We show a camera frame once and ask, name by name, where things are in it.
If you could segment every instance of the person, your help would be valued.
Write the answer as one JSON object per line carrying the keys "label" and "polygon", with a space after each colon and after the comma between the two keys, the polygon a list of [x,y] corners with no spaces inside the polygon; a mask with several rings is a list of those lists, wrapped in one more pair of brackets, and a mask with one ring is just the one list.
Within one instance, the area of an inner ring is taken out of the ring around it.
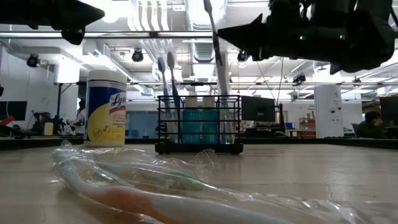
{"label": "person", "polygon": [[86,120],[86,101],[84,99],[79,102],[79,109],[77,110],[76,119],[69,121],[70,126],[75,128],[76,134],[85,133],[85,120]]}
{"label": "person", "polygon": [[386,138],[381,125],[381,115],[376,111],[370,111],[365,114],[365,120],[358,125],[356,131],[357,138],[374,138],[384,139]]}
{"label": "person", "polygon": [[43,134],[44,124],[47,122],[51,122],[51,114],[49,112],[35,113],[34,116],[36,117],[37,120],[33,124],[33,127],[30,129],[30,131],[37,134]]}

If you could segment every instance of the wooden tabletop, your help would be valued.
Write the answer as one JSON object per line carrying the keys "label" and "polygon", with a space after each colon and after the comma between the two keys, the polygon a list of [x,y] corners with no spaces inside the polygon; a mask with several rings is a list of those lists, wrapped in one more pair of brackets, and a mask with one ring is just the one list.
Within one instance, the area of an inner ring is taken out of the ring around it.
{"label": "wooden tabletop", "polygon": [[[153,145],[129,146],[154,150]],[[54,148],[0,151],[0,223],[145,223],[77,196],[51,174]],[[170,155],[190,160],[194,155]],[[219,155],[218,187],[322,200],[398,202],[398,153],[331,145],[245,145]]]}

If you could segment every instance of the blue bottle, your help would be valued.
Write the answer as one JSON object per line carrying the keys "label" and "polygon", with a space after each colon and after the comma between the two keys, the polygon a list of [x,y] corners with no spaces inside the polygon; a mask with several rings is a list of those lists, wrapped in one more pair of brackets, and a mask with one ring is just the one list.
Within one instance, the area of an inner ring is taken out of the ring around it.
{"label": "blue bottle", "polygon": [[[197,108],[198,98],[187,97],[186,108]],[[182,133],[198,133],[198,134],[183,134],[182,144],[200,144],[200,112],[198,109],[187,109],[182,112]]]}
{"label": "blue bottle", "polygon": [[[208,96],[203,97],[204,108],[214,108],[215,102],[214,97]],[[202,144],[218,144],[218,113],[215,109],[203,109],[201,112],[202,122],[202,133],[214,133],[214,134],[202,134]]]}

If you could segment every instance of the plastic wrapper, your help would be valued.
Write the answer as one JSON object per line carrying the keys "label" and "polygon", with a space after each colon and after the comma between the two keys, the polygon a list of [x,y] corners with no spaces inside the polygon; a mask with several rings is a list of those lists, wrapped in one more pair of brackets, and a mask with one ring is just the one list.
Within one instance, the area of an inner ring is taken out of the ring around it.
{"label": "plastic wrapper", "polygon": [[206,182],[219,166],[206,150],[194,160],[166,159],[135,149],[53,152],[54,173],[82,197],[144,223],[398,223],[391,203],[305,200],[217,188]]}

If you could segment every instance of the disinfecting wipes canister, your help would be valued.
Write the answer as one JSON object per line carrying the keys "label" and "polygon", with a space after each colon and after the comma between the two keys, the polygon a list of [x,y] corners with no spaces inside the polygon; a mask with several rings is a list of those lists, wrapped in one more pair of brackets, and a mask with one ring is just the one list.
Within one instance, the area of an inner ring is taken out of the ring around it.
{"label": "disinfecting wipes canister", "polygon": [[127,79],[118,72],[96,70],[88,75],[85,146],[124,146]]}

